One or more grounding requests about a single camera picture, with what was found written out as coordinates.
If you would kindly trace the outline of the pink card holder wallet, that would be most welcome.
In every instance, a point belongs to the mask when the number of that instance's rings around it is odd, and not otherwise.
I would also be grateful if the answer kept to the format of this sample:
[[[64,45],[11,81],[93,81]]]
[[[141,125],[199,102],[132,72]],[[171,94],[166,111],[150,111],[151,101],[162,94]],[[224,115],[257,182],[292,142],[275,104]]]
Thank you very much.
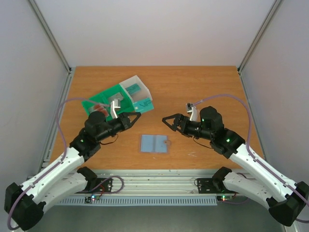
[[[140,138],[140,152],[165,154],[171,141],[166,135],[143,134]]]

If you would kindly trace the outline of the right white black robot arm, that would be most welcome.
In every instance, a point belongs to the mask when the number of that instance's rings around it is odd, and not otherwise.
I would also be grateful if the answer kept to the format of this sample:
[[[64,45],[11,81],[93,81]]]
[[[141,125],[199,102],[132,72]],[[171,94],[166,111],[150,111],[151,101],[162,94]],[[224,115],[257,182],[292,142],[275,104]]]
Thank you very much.
[[[290,227],[308,204],[309,186],[295,182],[275,170],[259,157],[236,132],[226,128],[222,116],[211,106],[200,112],[188,110],[190,116],[174,114],[164,117],[163,123],[186,137],[209,140],[211,148],[241,166],[255,178],[246,179],[229,168],[220,168],[212,183],[217,191],[239,193],[265,207],[280,224]]]

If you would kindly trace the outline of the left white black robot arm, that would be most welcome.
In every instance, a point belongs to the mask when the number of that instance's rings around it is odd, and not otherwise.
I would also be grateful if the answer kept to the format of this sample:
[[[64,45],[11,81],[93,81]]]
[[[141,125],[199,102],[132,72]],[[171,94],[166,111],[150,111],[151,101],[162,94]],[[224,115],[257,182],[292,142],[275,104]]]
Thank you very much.
[[[98,176],[82,164],[100,150],[102,140],[130,129],[140,116],[140,113],[124,112],[107,121],[102,112],[92,112],[56,160],[22,184],[12,183],[7,187],[4,210],[8,213],[9,230],[27,231],[64,198],[99,189]]]

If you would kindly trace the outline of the teal striped card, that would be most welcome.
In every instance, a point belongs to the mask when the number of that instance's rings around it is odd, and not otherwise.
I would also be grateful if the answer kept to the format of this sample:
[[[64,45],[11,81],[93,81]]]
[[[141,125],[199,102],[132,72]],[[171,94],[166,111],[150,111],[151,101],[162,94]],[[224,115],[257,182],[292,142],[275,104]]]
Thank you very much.
[[[134,102],[133,107],[135,112],[139,112],[141,114],[144,114],[154,109],[152,100],[150,98],[145,98],[143,100]]]

